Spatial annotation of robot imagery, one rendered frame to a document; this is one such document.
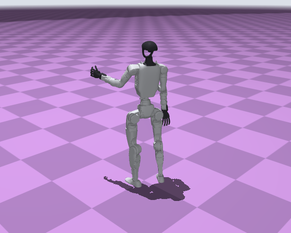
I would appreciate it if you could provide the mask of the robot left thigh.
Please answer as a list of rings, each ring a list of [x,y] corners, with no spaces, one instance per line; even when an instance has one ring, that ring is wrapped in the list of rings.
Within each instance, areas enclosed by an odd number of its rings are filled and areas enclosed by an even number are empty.
[[[127,141],[130,147],[134,146],[137,150],[136,155],[140,154],[142,151],[142,148],[139,144],[137,144],[137,123],[140,120],[141,113],[140,111],[134,110],[131,112],[128,112],[127,118],[126,118],[126,136],[127,136]]]

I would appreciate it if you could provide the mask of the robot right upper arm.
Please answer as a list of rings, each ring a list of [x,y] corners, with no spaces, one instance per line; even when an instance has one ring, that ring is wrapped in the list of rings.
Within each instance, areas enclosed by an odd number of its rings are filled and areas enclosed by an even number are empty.
[[[166,91],[168,68],[163,64],[160,64],[160,66],[161,66],[161,75],[160,75],[160,84],[158,87],[158,91],[163,92],[163,91]]]

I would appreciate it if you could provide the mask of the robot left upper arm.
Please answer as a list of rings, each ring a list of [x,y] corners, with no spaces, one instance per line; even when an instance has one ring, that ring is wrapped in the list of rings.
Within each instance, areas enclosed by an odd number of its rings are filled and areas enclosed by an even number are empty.
[[[126,71],[122,75],[121,79],[119,80],[120,85],[118,88],[122,88],[126,82],[134,75],[136,75],[139,71],[139,65],[131,64],[127,67]]]

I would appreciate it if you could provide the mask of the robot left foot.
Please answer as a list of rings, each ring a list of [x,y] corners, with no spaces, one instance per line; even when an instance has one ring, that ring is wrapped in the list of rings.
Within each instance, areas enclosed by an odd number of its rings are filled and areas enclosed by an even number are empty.
[[[134,185],[135,187],[141,187],[142,186],[141,181],[140,180],[137,180],[137,179],[136,179],[136,181],[133,181],[132,178],[127,177],[127,178],[125,178],[125,181],[127,183],[129,183],[129,184]]]

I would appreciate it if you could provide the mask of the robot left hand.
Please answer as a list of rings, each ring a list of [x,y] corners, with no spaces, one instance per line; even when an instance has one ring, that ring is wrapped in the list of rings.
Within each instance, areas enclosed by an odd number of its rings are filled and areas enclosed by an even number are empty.
[[[99,79],[101,79],[101,75],[103,75],[103,76],[107,76],[106,74],[104,74],[104,73],[100,73],[100,71],[98,71],[98,69],[97,69],[97,66],[95,66],[95,68],[96,68],[96,70],[95,69],[93,69],[93,67],[91,67],[91,75],[90,76],[92,76],[92,77],[94,77],[94,78],[99,78]]]

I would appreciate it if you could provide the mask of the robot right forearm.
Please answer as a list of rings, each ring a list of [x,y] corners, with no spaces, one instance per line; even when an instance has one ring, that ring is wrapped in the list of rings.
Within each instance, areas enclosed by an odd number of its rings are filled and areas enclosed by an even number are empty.
[[[167,89],[166,91],[160,92],[160,99],[161,99],[161,106],[162,110],[166,110],[166,105],[167,105]]]

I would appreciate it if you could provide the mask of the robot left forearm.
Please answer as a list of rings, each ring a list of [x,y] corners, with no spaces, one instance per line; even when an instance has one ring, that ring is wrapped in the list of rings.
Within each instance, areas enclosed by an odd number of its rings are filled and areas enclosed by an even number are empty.
[[[106,83],[109,83],[111,86],[118,87],[120,85],[119,80],[117,80],[115,78],[112,78],[110,76],[103,76],[103,75],[101,75],[101,79],[103,81],[105,81]]]

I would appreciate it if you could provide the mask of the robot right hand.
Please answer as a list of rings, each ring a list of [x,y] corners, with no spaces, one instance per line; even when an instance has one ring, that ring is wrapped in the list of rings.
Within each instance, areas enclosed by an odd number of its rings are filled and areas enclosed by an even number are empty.
[[[165,124],[166,124],[166,126],[170,124],[170,118],[169,118],[170,116],[169,116],[167,111],[168,111],[168,106],[166,105],[166,110],[162,110],[162,112],[163,112],[162,123],[164,121],[164,126],[165,126]],[[169,121],[169,124],[168,124],[168,121]]]

